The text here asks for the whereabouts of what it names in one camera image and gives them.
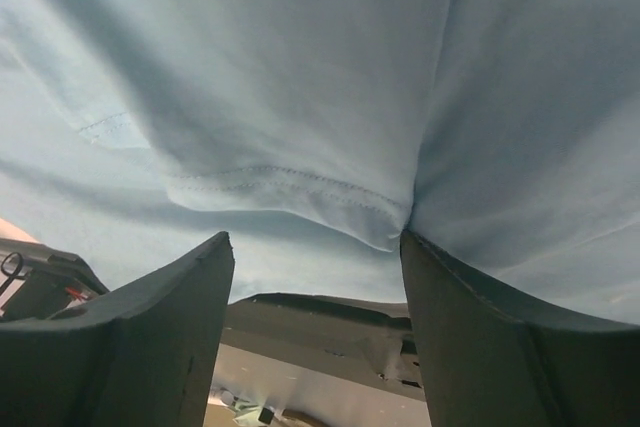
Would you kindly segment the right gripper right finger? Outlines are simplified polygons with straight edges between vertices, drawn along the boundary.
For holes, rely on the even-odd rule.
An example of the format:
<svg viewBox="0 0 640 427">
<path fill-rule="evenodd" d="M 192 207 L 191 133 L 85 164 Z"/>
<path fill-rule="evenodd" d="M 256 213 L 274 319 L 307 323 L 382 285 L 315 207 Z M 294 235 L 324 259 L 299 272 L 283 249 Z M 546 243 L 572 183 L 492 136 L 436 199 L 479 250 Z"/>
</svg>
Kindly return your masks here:
<svg viewBox="0 0 640 427">
<path fill-rule="evenodd" d="M 519 291 L 406 232 L 400 256 L 435 426 L 635 426 L 639 329 Z"/>
</svg>

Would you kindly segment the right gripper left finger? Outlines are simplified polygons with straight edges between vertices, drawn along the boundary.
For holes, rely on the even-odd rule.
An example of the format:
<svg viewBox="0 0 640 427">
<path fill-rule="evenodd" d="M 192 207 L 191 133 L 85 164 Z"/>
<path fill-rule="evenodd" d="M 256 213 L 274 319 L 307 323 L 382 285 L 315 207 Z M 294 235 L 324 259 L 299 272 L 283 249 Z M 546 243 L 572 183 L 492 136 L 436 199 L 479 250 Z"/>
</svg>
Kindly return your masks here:
<svg viewBox="0 0 640 427">
<path fill-rule="evenodd" d="M 5 239 L 5 426 L 200 426 L 235 261 L 227 233 L 108 290 L 77 255 Z"/>
</svg>

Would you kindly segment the light blue t-shirt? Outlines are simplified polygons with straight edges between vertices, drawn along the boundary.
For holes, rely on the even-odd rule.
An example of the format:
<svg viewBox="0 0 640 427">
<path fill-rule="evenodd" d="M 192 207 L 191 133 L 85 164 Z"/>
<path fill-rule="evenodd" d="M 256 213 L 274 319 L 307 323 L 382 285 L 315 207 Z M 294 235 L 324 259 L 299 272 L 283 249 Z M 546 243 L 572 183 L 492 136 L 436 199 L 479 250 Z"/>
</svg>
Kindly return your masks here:
<svg viewBox="0 0 640 427">
<path fill-rule="evenodd" d="M 1 0 L 1 228 L 400 303 L 403 232 L 639 319 L 639 0 Z"/>
</svg>

